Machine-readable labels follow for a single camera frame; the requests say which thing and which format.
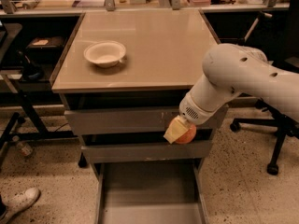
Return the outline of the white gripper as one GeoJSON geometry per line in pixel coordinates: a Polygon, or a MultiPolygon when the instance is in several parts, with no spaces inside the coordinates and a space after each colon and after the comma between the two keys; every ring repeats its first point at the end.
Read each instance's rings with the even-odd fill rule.
{"type": "Polygon", "coordinates": [[[173,118],[166,129],[164,138],[170,143],[176,143],[183,134],[195,125],[204,124],[219,109],[219,104],[215,98],[200,98],[195,101],[188,92],[179,104],[179,114],[173,118]]]}

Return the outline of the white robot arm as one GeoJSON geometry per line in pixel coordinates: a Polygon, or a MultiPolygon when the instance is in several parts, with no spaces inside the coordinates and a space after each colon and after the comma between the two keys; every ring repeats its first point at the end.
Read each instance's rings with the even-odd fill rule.
{"type": "Polygon", "coordinates": [[[164,134],[169,143],[176,142],[193,125],[205,123],[241,93],[260,98],[299,121],[299,74],[269,64],[262,51],[219,44],[204,55],[202,70],[164,134]]]}

